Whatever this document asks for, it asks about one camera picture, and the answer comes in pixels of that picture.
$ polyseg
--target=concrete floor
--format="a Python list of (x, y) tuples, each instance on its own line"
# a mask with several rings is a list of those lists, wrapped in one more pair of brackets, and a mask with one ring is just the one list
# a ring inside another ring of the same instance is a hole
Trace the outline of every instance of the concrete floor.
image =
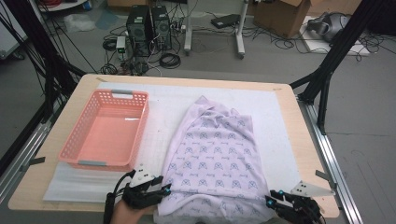
[[(69, 35), (98, 70), (104, 64), (103, 37), (111, 29), (125, 24), (126, 20), (112, 17), (102, 7), (89, 12), (73, 8), (56, 16), (61, 19), (70, 13), (87, 13), (97, 25), (101, 22), (101, 29)], [(112, 19), (103, 23), (108, 16)], [(194, 22), (210, 27), (208, 19), (197, 18)], [(247, 26), (252, 26), (251, 18), (247, 18)], [(71, 63), (91, 72), (70, 42), (64, 35), (61, 37)], [(268, 35), (260, 35), (254, 40), (246, 37), (244, 42), (246, 56), (240, 60), (233, 36), (194, 33), (190, 56), (185, 56), (183, 51), (179, 53), (181, 66), (176, 70), (159, 69), (163, 77), (291, 83), (315, 71), (325, 57), (324, 54), (301, 54), (296, 48), (280, 49)], [(304, 50), (301, 42), (297, 45)], [(382, 45), (396, 49), (396, 42), (392, 40)], [(378, 53), (362, 58), (361, 62), (348, 56), (335, 71), (330, 87), (326, 131), (364, 223), (394, 223), (396, 220), (396, 183), (392, 178), (396, 168), (393, 162), (396, 158), (395, 57), (382, 48)], [(150, 77), (159, 75), (155, 69), (147, 72)], [(3, 127), (0, 156), (3, 156), (41, 106), (44, 97), (33, 66), (27, 59), (0, 61), (0, 88)], [(93, 223), (102, 219), (102, 214), (98, 213), (10, 211), (8, 198), (9, 195), (0, 205), (2, 223)], [(347, 223), (344, 216), (327, 222)]]

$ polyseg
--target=pink plastic basket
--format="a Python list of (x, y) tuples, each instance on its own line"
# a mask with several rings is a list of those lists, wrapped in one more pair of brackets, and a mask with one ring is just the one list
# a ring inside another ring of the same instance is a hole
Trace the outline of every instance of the pink plastic basket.
[(149, 94), (96, 90), (59, 153), (75, 168), (131, 171), (149, 114)]

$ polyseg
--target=fabric fold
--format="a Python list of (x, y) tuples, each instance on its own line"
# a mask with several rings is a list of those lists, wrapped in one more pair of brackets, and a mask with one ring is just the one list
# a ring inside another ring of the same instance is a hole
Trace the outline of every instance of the fabric fold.
[(163, 184), (172, 194), (156, 223), (263, 223), (269, 190), (256, 149), (251, 116), (200, 97), (187, 111), (170, 143)]

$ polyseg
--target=computer tower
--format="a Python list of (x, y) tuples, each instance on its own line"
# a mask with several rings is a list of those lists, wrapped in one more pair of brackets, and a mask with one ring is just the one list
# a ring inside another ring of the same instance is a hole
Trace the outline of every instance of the computer tower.
[(171, 29), (166, 7), (152, 7), (152, 23), (154, 25), (154, 38), (158, 50), (171, 49)]
[(133, 55), (149, 56), (149, 44), (153, 39), (149, 7), (145, 5), (132, 6), (126, 22), (126, 29), (131, 40)]

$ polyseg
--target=printed garment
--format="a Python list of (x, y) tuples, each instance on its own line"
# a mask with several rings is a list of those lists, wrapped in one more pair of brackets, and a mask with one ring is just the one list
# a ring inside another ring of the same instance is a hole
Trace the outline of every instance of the printed garment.
[(250, 116), (202, 96), (171, 141), (156, 223), (263, 223), (273, 216)]

